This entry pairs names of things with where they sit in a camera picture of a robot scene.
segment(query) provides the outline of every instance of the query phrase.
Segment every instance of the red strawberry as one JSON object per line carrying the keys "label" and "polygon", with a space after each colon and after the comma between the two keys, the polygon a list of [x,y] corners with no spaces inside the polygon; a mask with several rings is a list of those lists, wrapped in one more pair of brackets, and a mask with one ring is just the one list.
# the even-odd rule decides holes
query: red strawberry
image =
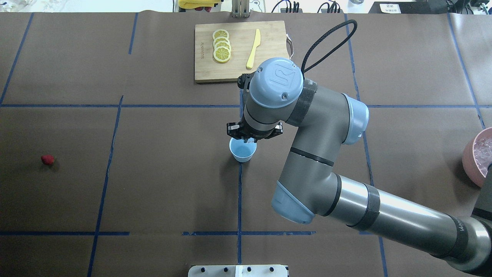
{"label": "red strawberry", "polygon": [[55,163],[55,158],[52,155],[44,155],[41,156],[41,161],[47,165],[50,166]]}

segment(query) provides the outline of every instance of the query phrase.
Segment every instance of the light blue cap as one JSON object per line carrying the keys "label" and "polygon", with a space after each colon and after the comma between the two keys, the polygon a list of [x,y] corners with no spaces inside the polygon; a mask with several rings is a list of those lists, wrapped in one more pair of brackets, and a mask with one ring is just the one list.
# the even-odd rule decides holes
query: light blue cap
{"label": "light blue cap", "polygon": [[342,93],[347,99],[348,111],[350,113],[347,138],[343,144],[354,144],[361,137],[368,126],[369,109],[366,104],[357,101],[345,93]]}
{"label": "light blue cap", "polygon": [[265,108],[281,108],[301,94],[301,69],[289,59],[270,58],[260,64],[249,84],[251,98]]}
{"label": "light blue cap", "polygon": [[272,199],[272,207],[284,218],[301,224],[310,224],[314,218],[312,213],[295,196],[293,196],[279,181]]}

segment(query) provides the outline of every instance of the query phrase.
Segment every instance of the knife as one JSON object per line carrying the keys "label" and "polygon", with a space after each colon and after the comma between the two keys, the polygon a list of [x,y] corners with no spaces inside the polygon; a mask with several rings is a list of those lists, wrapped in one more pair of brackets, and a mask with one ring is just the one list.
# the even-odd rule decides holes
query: knife
{"label": "knife", "polygon": [[249,58],[248,58],[247,63],[246,63],[247,69],[253,68],[254,54],[256,53],[256,48],[258,46],[260,46],[260,43],[261,43],[260,29],[256,29],[256,34],[254,35],[253,48],[251,49],[251,54],[249,55]]}

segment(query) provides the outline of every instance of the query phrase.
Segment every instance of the pink bowl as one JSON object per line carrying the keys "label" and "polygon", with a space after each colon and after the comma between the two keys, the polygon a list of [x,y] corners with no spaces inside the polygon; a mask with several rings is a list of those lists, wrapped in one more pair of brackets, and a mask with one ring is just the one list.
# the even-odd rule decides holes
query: pink bowl
{"label": "pink bowl", "polygon": [[492,127],[487,128],[472,139],[464,148],[463,158],[461,159],[463,162],[463,168],[468,177],[479,187],[484,185],[485,175],[487,174],[487,169],[480,170],[479,164],[477,163],[477,159],[475,158],[475,153],[478,150],[477,141],[481,139],[490,139],[492,138]]}

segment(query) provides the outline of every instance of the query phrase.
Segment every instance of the gray robotic arm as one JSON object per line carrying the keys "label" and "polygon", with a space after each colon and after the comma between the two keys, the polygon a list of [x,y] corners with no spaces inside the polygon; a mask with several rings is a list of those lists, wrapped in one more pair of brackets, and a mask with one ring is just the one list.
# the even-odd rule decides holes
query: gray robotic arm
{"label": "gray robotic arm", "polygon": [[492,173],[474,215],[454,218],[332,172],[340,146],[355,143],[366,129],[365,104],[304,79],[284,58],[266,60],[238,85],[244,112],[239,123],[227,124],[228,135],[269,139],[282,133],[279,121],[299,127],[272,199],[277,213],[301,224],[315,214],[331,216],[460,271],[492,277]]}

